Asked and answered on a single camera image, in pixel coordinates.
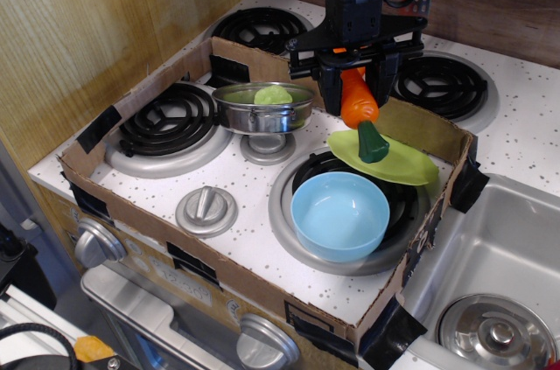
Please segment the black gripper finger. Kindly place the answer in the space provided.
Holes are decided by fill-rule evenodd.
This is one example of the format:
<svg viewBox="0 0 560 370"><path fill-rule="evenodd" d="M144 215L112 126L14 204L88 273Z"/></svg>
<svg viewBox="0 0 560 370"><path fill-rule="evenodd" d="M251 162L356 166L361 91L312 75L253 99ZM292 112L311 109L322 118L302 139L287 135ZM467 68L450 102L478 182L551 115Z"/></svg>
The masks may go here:
<svg viewBox="0 0 560 370"><path fill-rule="evenodd" d="M318 86L325 110L331 115L340 116L343 88L341 70L333 66L321 66L318 74Z"/></svg>
<svg viewBox="0 0 560 370"><path fill-rule="evenodd" d="M381 108L389 100L401 58L398 53L384 55L366 66L365 80L370 93Z"/></svg>

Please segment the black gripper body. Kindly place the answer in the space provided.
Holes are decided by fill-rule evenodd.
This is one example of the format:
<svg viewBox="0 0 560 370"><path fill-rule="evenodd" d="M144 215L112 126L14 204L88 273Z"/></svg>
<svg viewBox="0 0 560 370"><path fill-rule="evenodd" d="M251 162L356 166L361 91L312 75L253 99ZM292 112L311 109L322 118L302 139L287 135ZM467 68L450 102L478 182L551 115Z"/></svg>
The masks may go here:
<svg viewBox="0 0 560 370"><path fill-rule="evenodd" d="M325 70L362 66L383 53L419 51L425 17L382 12L385 0L325 0L325 18L313 30L286 43L290 77L317 80Z"/></svg>

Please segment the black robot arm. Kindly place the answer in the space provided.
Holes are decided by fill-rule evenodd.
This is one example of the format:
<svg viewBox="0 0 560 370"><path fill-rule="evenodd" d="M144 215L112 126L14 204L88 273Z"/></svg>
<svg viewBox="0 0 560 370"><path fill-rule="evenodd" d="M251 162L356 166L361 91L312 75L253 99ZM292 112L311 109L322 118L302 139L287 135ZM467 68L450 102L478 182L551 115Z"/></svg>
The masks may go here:
<svg viewBox="0 0 560 370"><path fill-rule="evenodd" d="M345 70L363 66L378 105L389 99L404 59L422 53L423 17L388 15L384 6L402 8L414 0L325 0L325 17L313 30L290 39L290 76L318 83L325 110L341 112Z"/></svg>

